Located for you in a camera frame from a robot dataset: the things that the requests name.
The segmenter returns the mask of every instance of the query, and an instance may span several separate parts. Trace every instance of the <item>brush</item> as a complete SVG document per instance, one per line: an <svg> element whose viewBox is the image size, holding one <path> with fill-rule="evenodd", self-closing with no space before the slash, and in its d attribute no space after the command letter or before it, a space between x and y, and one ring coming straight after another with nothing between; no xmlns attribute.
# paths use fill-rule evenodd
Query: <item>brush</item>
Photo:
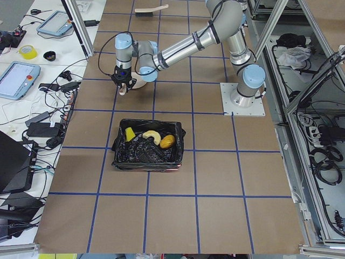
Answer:
<svg viewBox="0 0 345 259"><path fill-rule="evenodd" d="M155 8L136 8L134 9L135 12L135 16L136 17L152 17L153 16L153 12L168 8L169 5L168 4L164 4Z"/></svg>

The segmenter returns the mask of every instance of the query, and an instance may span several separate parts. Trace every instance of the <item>yellow object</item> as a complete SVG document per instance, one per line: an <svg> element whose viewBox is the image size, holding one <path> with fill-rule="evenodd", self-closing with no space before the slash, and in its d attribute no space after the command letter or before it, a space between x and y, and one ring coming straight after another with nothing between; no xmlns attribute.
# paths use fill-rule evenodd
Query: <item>yellow object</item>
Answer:
<svg viewBox="0 0 345 259"><path fill-rule="evenodd" d="M161 136L160 136L160 134L159 134L158 132L156 132L156 131L146 131L145 133L143 133L142 137L143 137L144 139L147 139L147 138L149 138L149 137L153 137L153 138L154 138L153 142L154 142L154 144L156 144L156 145L159 145L159 143L161 142Z"/></svg>
<svg viewBox="0 0 345 259"><path fill-rule="evenodd" d="M25 45L25 46L22 46L20 49L19 49L19 53L23 56L23 58L25 59L33 59L33 58L36 58L37 57L37 52L36 50L34 49L33 46L31 45Z"/></svg>
<svg viewBox="0 0 345 259"><path fill-rule="evenodd" d="M77 254L39 254L38 259L77 259Z"/></svg>
<svg viewBox="0 0 345 259"><path fill-rule="evenodd" d="M126 135L126 141L131 141L132 139L135 138L135 133L134 131L132 130L131 127L128 127L125 129L125 135Z"/></svg>
<svg viewBox="0 0 345 259"><path fill-rule="evenodd" d="M160 143L160 147L163 149L167 149L167 148L172 147L174 143L175 143L175 137L173 135L167 135L162 139Z"/></svg>

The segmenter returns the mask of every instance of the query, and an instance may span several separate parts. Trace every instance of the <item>robotic arm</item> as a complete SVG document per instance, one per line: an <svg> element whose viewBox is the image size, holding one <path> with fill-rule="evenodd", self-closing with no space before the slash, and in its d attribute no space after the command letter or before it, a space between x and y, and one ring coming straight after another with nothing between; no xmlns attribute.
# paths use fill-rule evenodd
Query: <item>robotic arm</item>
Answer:
<svg viewBox="0 0 345 259"><path fill-rule="evenodd" d="M242 2L244 0L206 0L206 7L211 15L208 25L159 52L155 42L135 41L127 33L117 35L116 67L112 80L120 88L120 94L124 95L136 83L131 75L132 57L137 57L141 78L151 82L157 79L159 71L168 69L211 44L227 41L230 61L240 81L236 91L231 94L231 99L241 107L249 107L265 80L265 72L254 64L253 55L240 29L244 22Z"/></svg>

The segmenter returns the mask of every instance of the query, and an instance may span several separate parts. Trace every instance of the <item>toy fruit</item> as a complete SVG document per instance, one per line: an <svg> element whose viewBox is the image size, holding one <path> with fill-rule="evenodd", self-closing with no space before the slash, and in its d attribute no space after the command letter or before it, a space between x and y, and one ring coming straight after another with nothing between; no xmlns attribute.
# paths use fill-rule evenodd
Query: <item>toy fruit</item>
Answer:
<svg viewBox="0 0 345 259"><path fill-rule="evenodd" d="M125 136L126 136L126 141L131 141L133 138L135 138L134 131L132 130L131 127L128 127L125 129Z"/></svg>
<svg viewBox="0 0 345 259"><path fill-rule="evenodd" d="M144 139L147 139L149 137L153 137L154 138L154 144L159 145L159 143L161 142L161 136L158 132L156 131L146 131L145 133L143 133L142 137Z"/></svg>
<svg viewBox="0 0 345 259"><path fill-rule="evenodd" d="M173 146L175 143L175 137L173 135L165 136L160 143L160 147L163 149L167 149Z"/></svg>

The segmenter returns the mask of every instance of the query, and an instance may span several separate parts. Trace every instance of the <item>white mounting plate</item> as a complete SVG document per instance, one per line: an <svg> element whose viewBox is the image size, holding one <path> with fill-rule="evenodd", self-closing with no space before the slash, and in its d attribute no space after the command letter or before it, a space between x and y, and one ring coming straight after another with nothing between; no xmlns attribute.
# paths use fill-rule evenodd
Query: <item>white mounting plate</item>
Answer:
<svg viewBox="0 0 345 259"><path fill-rule="evenodd" d="M249 108L242 108L232 103L230 100L230 93L236 89L237 83L221 83L220 90L222 92L223 112L225 116L265 116L263 101L261 98L255 99L252 106Z"/></svg>

